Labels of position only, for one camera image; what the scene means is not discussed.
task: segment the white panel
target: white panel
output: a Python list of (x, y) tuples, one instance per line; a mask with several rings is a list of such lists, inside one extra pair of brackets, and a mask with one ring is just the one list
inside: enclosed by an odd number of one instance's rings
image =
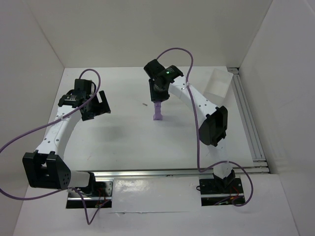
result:
[[(191, 50), (198, 66), (239, 67), (271, 0), (26, 0), (66, 67), (143, 66)], [(171, 53), (188, 65), (183, 52)]]
[[(186, 73), (187, 67), (180, 67)], [(195, 67), (191, 84), (203, 91), (214, 67)], [(67, 68), (58, 90), (59, 98), (74, 85), (83, 68)], [(64, 153), (72, 170), (139, 170), (196, 168), (196, 130), (192, 111), (176, 96), (162, 103), (162, 121), (153, 121), (148, 75), (142, 67), (96, 68), (102, 78), (111, 114), (80, 121), (74, 128)], [(92, 72), (83, 78), (96, 79)], [(225, 156), (243, 166), (252, 166), (252, 155), (243, 128), (232, 86), (224, 105), (228, 128), (223, 149), (201, 146), (201, 166)]]
[[(198, 212), (109, 213), (101, 209), (88, 226), (83, 209), (65, 209), (67, 192), (25, 201), (14, 236), (298, 236), (277, 175), (252, 175), (252, 201), (245, 207), (202, 206)], [(242, 177), (245, 196), (250, 185)], [(49, 190), (29, 188), (27, 196)], [(95, 209), (89, 209), (91, 217)]]
[[(315, 1), (309, 1), (314, 7)], [(301, 236), (315, 235), (315, 13), (274, 0), (240, 69), (266, 158)]]
[[(48, 121), (63, 66), (20, 0), (0, 1), (0, 146)], [(22, 157), (44, 131), (17, 141), (0, 156), (0, 187), (23, 197)], [(13, 234), (22, 202), (0, 195), (0, 235)]]
[(115, 179), (114, 212), (200, 211), (199, 177)]

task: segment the wall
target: wall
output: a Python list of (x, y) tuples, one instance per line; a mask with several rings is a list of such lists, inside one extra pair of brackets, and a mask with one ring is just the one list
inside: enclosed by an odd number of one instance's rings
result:
[[(198, 66), (239, 67), (271, 0), (26, 0), (65, 67), (144, 66), (184, 47)], [(189, 65), (182, 52), (166, 64)]]
[[(63, 66), (21, 0), (0, 1), (0, 146), (48, 121)], [(0, 156), (0, 187), (23, 197), (27, 188), (22, 157), (43, 137), (37, 132)], [(0, 195), (0, 235), (12, 235), (22, 202)]]
[(274, 0), (240, 68), (300, 236), (315, 235), (315, 1)]

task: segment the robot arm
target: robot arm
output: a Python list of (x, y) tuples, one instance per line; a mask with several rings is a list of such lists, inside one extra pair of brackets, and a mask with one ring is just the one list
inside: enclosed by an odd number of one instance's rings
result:
[(80, 187), (93, 191), (95, 177), (93, 173), (71, 171), (63, 162), (63, 155), (71, 133), (79, 122), (93, 119), (95, 116), (110, 113), (104, 91), (99, 92), (102, 102), (95, 96), (85, 107), (63, 118), (87, 101), (94, 93), (92, 81), (77, 79), (74, 89), (62, 96), (58, 103), (55, 120), (42, 143), (32, 153), (23, 157), (24, 169), (31, 187), (64, 190)]
[[(161, 102), (169, 98), (169, 93), (181, 99), (191, 110), (191, 98), (183, 73), (174, 65), (166, 68), (156, 59), (149, 62), (144, 70), (149, 75), (151, 101), (155, 105), (154, 120), (162, 120), (160, 113)], [(218, 142), (226, 137), (227, 109), (222, 106), (218, 108), (208, 101), (198, 90), (189, 85), (193, 95), (198, 117), (198, 128), (200, 141), (209, 146), (217, 147)], [(232, 166), (229, 163), (214, 167), (214, 176), (220, 186), (226, 188), (235, 178)]]

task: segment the table surface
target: table surface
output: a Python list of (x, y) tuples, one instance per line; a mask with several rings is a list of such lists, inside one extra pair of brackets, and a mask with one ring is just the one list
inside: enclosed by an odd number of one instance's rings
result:
[[(202, 206), (190, 212), (125, 214), (111, 213), (115, 210), (106, 208), (89, 226), (83, 209), (65, 209), (67, 192), (62, 191), (24, 201), (14, 236), (298, 236), (278, 175), (251, 177), (254, 195), (243, 207)], [(248, 196), (250, 184), (245, 175), (241, 178)], [(26, 197), (50, 191), (29, 187)], [(94, 211), (88, 210), (89, 217)]]
[[(194, 67), (189, 81), (201, 93), (214, 70), (226, 67)], [(162, 103), (162, 121), (153, 121), (148, 76), (142, 67), (95, 68), (101, 75), (111, 114), (80, 121), (68, 142), (64, 161), (72, 170), (152, 170), (196, 168), (196, 134), (192, 111), (177, 97)], [(186, 73), (188, 67), (180, 67)], [(50, 116), (59, 98), (74, 86), (83, 68), (66, 68)], [(93, 72), (83, 79), (97, 82)], [(253, 166), (248, 138), (230, 85), (224, 106), (228, 109), (227, 137), (219, 155), (242, 166)], [(201, 143), (201, 166), (218, 159)]]

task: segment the cable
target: cable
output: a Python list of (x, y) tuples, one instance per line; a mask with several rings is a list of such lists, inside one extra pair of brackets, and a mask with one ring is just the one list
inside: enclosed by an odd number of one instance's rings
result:
[[(100, 75), (99, 75), (99, 73), (98, 73), (96, 70), (93, 70), (93, 69), (86, 69), (86, 70), (84, 70), (84, 71), (81, 73), (81, 75), (79, 76), (79, 79), (81, 79), (82, 75), (83, 75), (85, 72), (87, 72), (87, 71), (93, 71), (93, 72), (97, 75), (97, 77), (98, 77), (98, 85), (97, 85), (97, 88), (96, 88), (95, 93), (94, 93), (85, 103), (83, 103), (81, 106), (77, 107), (77, 108), (74, 109), (72, 112), (69, 112), (68, 114), (64, 115), (63, 118), (66, 118), (66, 117), (72, 115), (73, 113), (75, 113), (76, 111), (79, 111), (81, 108), (83, 108), (84, 106), (86, 106), (86, 105), (96, 96), (96, 94), (97, 94), (97, 92), (98, 92), (98, 90), (99, 90), (99, 87), (100, 87)], [(8, 146), (9, 146), (10, 144), (12, 144), (13, 142), (19, 140), (20, 138), (22, 138), (22, 137), (24, 137), (24, 136), (27, 136), (27, 135), (29, 135), (29, 134), (31, 134), (31, 133), (33, 133), (33, 132), (35, 132), (35, 131), (38, 131), (38, 130), (40, 130), (40, 129), (46, 128), (46, 127), (48, 127), (48, 126), (50, 126), (50, 125), (56, 124), (56, 123), (58, 123), (59, 121), (61, 121), (61, 118), (59, 118), (59, 119), (57, 119), (57, 120), (55, 120), (55, 121), (53, 121), (53, 122), (50, 122), (50, 123), (48, 123), (48, 124), (42, 125), (42, 126), (40, 126), (40, 127), (38, 127), (38, 128), (32, 129), (32, 130), (30, 130), (30, 131), (28, 131), (28, 132), (26, 132), (26, 133), (24, 133), (24, 134), (21, 134), (21, 135), (17, 136), (16, 138), (14, 138), (14, 139), (12, 139), (11, 141), (7, 142), (3, 147), (1, 147), (1, 148), (0, 148), (0, 153), (2, 153), (3, 150), (4, 150), (6, 147), (8, 147)], [(2, 193), (3, 195), (5, 195), (6, 197), (11, 198), (11, 199), (15, 199), (15, 200), (20, 200), (20, 201), (36, 200), (36, 199), (40, 199), (40, 198), (44, 198), (44, 197), (50, 196), (50, 195), (55, 194), (55, 193), (58, 193), (58, 192), (60, 192), (60, 191), (61, 191), (61, 190), (57, 190), (57, 191), (54, 191), (54, 192), (51, 192), (51, 193), (47, 193), (47, 194), (44, 194), (44, 195), (41, 195), (41, 196), (37, 196), (37, 197), (20, 198), (20, 197), (15, 197), (15, 196), (13, 196), (13, 195), (10, 195), (10, 194), (4, 192), (4, 191), (0, 188), (0, 193)]]
[(233, 161), (219, 161), (205, 169), (201, 169), (200, 168), (200, 137), (199, 137), (199, 127), (198, 127), (198, 117), (197, 117), (197, 110), (196, 110), (196, 105), (195, 105), (195, 101), (193, 99), (193, 95), (191, 93), (191, 90), (189, 88), (189, 83), (188, 83), (188, 78), (189, 78), (189, 75), (190, 75), (190, 72), (191, 72), (191, 69), (192, 69), (192, 66), (193, 66), (193, 56), (191, 54), (190, 51), (184, 49), (184, 48), (169, 48), (167, 50), (165, 50), (164, 52), (162, 52), (160, 55), (158, 55), (157, 59), (159, 59), (164, 53), (168, 52), (168, 51), (171, 51), (171, 50), (181, 50), (181, 51), (184, 51), (186, 53), (189, 54), (190, 56), (190, 59), (191, 59), (191, 62), (190, 62), (190, 66), (189, 66), (189, 69), (188, 69), (188, 72), (187, 72), (187, 76), (186, 76), (186, 84), (187, 84), (187, 89), (188, 89), (188, 93), (189, 93), (189, 96), (190, 96), (190, 99), (191, 99), (191, 103), (192, 103), (192, 110), (193, 110), (193, 115), (195, 117), (195, 127), (196, 127), (196, 136), (197, 136), (197, 168), (198, 168), (198, 171), (200, 173), (203, 173), (209, 169), (212, 169), (213, 167), (215, 167), (216, 165), (218, 164), (222, 164), (222, 163), (232, 163), (233, 165), (236, 165), (237, 167), (239, 167), (243, 172), (244, 174), (247, 176), (248, 180), (250, 181), (250, 184), (251, 184), (251, 194), (249, 196), (249, 198), (247, 199), (246, 202), (244, 202), (243, 204), (240, 204), (240, 205), (236, 205), (234, 204), (234, 199), (232, 201), (233, 205), (236, 206), (236, 207), (242, 207), (244, 205), (246, 205), (251, 199), (252, 199), (252, 195), (253, 195), (253, 192), (254, 192), (254, 186), (252, 184), (252, 180), (251, 180), (251, 177), (247, 174), (247, 172), (245, 171), (245, 169), (243, 167), (241, 167), (239, 164), (233, 162)]
[(79, 190), (77, 190), (76, 188), (72, 188), (73, 191), (75, 191), (77, 194), (79, 194), (81, 200), (82, 200), (82, 203), (83, 203), (83, 208), (84, 208), (84, 212), (85, 212), (85, 218), (87, 220), (87, 223), (88, 225), (90, 225), (92, 223), (92, 221), (94, 220), (94, 217), (96, 216), (97, 212), (106, 204), (109, 202), (109, 200), (105, 201), (104, 203), (102, 203), (98, 208), (97, 210), (95, 211), (91, 221), (89, 221), (89, 216), (88, 216), (88, 210), (87, 210), (87, 205), (85, 204), (85, 201), (84, 201), (84, 198), (82, 196), (82, 194), (80, 193)]

